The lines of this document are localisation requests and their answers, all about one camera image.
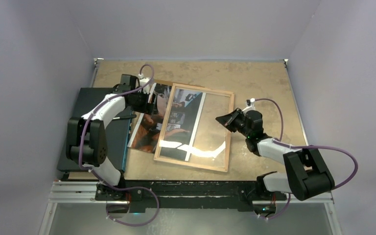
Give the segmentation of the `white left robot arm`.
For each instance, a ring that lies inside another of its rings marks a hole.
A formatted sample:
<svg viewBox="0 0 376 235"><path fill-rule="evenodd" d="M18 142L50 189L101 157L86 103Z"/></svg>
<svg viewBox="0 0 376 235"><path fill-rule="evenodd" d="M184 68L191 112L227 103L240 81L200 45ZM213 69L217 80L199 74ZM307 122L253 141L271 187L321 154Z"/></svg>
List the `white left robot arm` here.
<svg viewBox="0 0 376 235"><path fill-rule="evenodd" d="M66 157L75 162L107 186L107 193L114 200L126 195L122 172L114 167L108 158L106 128L126 108L145 113L157 112L156 98L150 86L154 79L124 74L121 82L90 111L80 117L71 117L67 123Z"/></svg>

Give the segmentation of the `colour photo print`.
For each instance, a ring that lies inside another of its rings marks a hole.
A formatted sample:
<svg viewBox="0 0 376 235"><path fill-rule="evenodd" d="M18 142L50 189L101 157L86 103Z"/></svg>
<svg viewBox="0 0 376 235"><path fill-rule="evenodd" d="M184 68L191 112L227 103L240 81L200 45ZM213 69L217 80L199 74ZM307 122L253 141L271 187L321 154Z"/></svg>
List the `colour photo print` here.
<svg viewBox="0 0 376 235"><path fill-rule="evenodd" d="M161 147L160 155L178 161L189 161L187 147L193 145L206 94L177 89L172 96L172 86L157 83L153 85L151 92L157 95L158 114L143 114L139 117L128 146L154 153L163 120L168 118L164 134L165 145Z"/></svg>

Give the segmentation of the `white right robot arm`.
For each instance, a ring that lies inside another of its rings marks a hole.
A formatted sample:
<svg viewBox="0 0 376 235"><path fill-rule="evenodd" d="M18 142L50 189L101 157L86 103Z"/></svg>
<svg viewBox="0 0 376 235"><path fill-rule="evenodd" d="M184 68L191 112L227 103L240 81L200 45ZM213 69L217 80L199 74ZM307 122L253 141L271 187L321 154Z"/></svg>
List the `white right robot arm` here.
<svg viewBox="0 0 376 235"><path fill-rule="evenodd" d="M228 131L242 134L248 150L256 156L284 165L285 173L273 171L257 177L255 192L259 198L283 192L304 201L335 188L335 180L318 148L293 146L267 135L260 112L236 109L216 117L216 121Z"/></svg>

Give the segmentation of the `white wooden picture frame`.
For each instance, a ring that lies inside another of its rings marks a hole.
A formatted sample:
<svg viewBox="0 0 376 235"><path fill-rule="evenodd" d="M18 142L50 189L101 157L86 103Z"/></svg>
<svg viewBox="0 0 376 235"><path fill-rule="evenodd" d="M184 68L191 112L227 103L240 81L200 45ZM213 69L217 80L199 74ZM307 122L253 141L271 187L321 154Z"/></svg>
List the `white wooden picture frame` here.
<svg viewBox="0 0 376 235"><path fill-rule="evenodd" d="M235 94L174 83L154 160L227 172L231 133L215 118L234 109Z"/></svg>

